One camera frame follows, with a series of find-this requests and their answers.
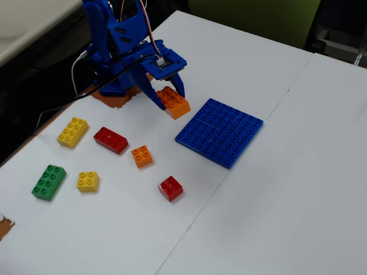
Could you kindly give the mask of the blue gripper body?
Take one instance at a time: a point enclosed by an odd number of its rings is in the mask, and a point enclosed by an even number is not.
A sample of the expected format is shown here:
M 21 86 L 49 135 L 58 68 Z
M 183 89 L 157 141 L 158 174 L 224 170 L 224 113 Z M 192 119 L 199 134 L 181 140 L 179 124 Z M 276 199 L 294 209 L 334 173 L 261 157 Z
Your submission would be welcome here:
M 150 78 L 158 76 L 158 79 L 161 80 L 162 75 L 166 73 L 165 67 L 167 67 L 167 56 L 164 55 L 167 48 L 163 40 L 154 42 L 160 54 L 155 51 L 151 42 L 143 41 L 132 51 L 123 55 L 122 64 L 129 67 L 129 70 L 121 77 L 123 87 L 132 84 L 143 92 L 154 92 Z

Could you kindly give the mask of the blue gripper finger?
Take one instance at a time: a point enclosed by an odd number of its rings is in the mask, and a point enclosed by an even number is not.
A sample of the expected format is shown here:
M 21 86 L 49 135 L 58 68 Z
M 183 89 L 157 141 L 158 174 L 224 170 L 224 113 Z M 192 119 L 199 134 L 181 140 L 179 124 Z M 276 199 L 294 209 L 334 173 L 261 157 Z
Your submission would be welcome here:
M 183 81 L 181 80 L 180 76 L 178 73 L 172 75 L 170 77 L 170 82 L 173 84 L 173 86 L 175 87 L 176 92 L 182 96 L 183 98 L 185 98 L 185 88 L 184 88 L 184 84 Z
M 147 72 L 139 66 L 134 66 L 130 69 L 130 74 L 134 84 L 161 110 L 165 110 L 165 106 L 158 98 L 156 91 L 151 86 L 151 82 L 147 76 Z

